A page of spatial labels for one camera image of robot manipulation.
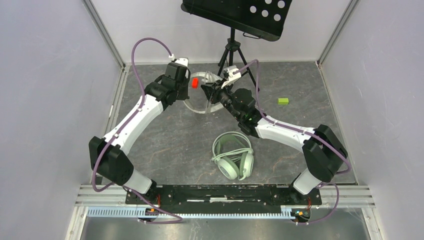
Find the white wall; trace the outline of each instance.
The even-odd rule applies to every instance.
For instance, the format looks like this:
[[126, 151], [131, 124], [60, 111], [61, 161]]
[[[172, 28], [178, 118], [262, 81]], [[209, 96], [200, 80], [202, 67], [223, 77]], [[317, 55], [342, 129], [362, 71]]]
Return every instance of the white wall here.
[[0, 33], [0, 239], [64, 239], [120, 69], [80, 0], [1, 0]]
[[[230, 37], [228, 27], [183, 12], [182, 0], [92, 1], [125, 62], [131, 61], [134, 43], [145, 37], [162, 40], [176, 56], [189, 57], [191, 62], [217, 62]], [[315, 61], [348, 3], [349, 0], [294, 0], [280, 40], [254, 40], [239, 31], [236, 40], [241, 42], [248, 61]], [[153, 42], [146, 43], [139, 47], [135, 61], [165, 63], [166, 52]]]
[[324, 77], [387, 239], [422, 239], [424, 2], [382, 3], [359, 2], [323, 63]]

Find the music stand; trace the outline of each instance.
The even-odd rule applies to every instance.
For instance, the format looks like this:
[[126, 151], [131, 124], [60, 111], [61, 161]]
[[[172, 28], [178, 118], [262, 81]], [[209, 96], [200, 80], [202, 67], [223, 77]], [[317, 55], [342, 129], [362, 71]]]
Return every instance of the music stand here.
[[[227, 56], [228, 65], [233, 65], [234, 52], [238, 52], [244, 65], [247, 61], [235, 40], [236, 29], [270, 42], [280, 39], [284, 22], [292, 0], [182, 0], [181, 9], [231, 28], [224, 53], [218, 63], [218, 76], [221, 75]], [[249, 73], [253, 84], [255, 78], [248, 67], [242, 76]]]

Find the cable connector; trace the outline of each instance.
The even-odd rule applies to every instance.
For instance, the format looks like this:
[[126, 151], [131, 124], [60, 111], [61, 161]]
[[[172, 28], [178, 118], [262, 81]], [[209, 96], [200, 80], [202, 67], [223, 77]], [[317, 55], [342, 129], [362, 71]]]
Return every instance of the cable connector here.
[[224, 68], [224, 76], [227, 81], [222, 84], [221, 89], [223, 89], [225, 86], [235, 83], [242, 77], [242, 74], [240, 72], [235, 73], [238, 70], [239, 69], [235, 65]]

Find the headphone ear cup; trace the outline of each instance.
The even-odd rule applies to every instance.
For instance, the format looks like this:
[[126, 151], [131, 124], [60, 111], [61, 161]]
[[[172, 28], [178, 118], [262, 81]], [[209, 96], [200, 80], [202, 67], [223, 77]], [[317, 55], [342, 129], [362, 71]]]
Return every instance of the headphone ear cup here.
[[253, 154], [251, 154], [250, 152], [243, 152], [240, 160], [240, 178], [250, 177], [253, 169], [253, 160]]
[[237, 165], [227, 156], [221, 157], [216, 164], [218, 165], [219, 170], [224, 174], [228, 179], [236, 179], [240, 172]]

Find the circular hole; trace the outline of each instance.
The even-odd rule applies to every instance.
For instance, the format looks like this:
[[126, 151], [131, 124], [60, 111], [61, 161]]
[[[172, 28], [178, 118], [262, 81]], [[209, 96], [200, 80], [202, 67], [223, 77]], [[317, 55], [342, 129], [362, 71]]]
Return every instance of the circular hole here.
[[280, 9], [282, 9], [286, 5], [286, 3], [284, 1], [278, 1], [277, 5]]
[[275, 14], [274, 15], [274, 20], [277, 21], [277, 22], [280, 21], [281, 20], [281, 16], [279, 14]]

